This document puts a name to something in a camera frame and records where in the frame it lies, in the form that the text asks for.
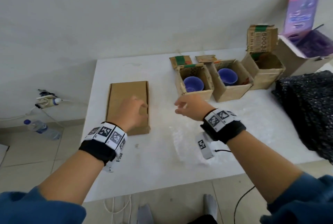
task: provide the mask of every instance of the hand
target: hand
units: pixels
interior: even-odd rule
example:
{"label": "hand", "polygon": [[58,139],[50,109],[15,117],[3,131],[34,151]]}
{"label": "hand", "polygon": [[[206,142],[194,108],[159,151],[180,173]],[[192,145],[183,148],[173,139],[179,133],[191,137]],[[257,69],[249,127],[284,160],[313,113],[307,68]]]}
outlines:
{"label": "hand", "polygon": [[148,105],[143,100],[138,100],[135,96],[125,99],[120,105],[117,115],[110,122],[119,126],[123,131],[128,132],[148,118],[148,115],[139,114],[140,107],[147,108]]}
{"label": "hand", "polygon": [[199,95],[181,96],[175,103],[175,110],[180,115],[187,116],[195,121],[203,121],[203,117],[215,108],[205,102]]}

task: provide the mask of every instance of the water bottle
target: water bottle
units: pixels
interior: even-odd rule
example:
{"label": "water bottle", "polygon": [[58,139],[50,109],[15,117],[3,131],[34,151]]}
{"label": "water bottle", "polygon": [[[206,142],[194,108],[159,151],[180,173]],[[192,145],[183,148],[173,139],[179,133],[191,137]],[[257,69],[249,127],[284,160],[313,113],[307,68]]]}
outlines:
{"label": "water bottle", "polygon": [[33,122],[30,120],[25,120],[23,123],[28,126],[28,130],[37,132],[38,134],[43,134],[43,136],[51,140],[58,140],[61,137],[61,133],[59,131],[50,129],[44,122],[40,120]]}

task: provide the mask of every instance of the foot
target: foot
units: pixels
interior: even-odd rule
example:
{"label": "foot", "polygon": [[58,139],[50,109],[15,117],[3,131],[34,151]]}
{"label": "foot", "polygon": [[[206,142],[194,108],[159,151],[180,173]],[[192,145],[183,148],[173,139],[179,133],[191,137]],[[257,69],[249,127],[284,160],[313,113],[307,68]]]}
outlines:
{"label": "foot", "polygon": [[203,195],[203,213],[210,214],[215,220],[217,219],[217,202],[210,194]]}
{"label": "foot", "polygon": [[150,211],[148,204],[139,207],[138,224],[154,224],[152,212]]}

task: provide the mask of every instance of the purple cup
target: purple cup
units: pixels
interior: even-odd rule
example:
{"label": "purple cup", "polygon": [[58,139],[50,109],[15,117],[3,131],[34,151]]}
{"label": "purple cup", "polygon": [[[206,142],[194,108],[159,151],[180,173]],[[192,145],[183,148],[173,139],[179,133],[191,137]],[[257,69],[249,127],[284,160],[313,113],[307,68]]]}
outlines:
{"label": "purple cup", "polygon": [[187,77],[184,79],[184,84],[186,88],[186,92],[196,92],[196,91],[202,91],[204,88],[204,84],[201,79],[198,77]]}
{"label": "purple cup", "polygon": [[233,86],[238,80],[237,74],[229,68],[222,68],[218,71],[218,73],[226,86]]}

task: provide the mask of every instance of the wristband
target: wristband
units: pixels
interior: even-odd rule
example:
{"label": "wristband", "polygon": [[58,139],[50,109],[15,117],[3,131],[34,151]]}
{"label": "wristband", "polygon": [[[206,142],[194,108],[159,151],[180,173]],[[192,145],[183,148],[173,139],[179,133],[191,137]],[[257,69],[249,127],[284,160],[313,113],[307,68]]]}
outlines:
{"label": "wristband", "polygon": [[120,160],[126,141],[127,134],[120,127],[110,122],[102,122],[88,133],[79,150],[103,161],[105,166],[116,157]]}
{"label": "wristband", "polygon": [[204,117],[201,128],[212,140],[221,141],[225,144],[243,130],[246,130],[246,127],[233,112],[220,108],[209,112]]}

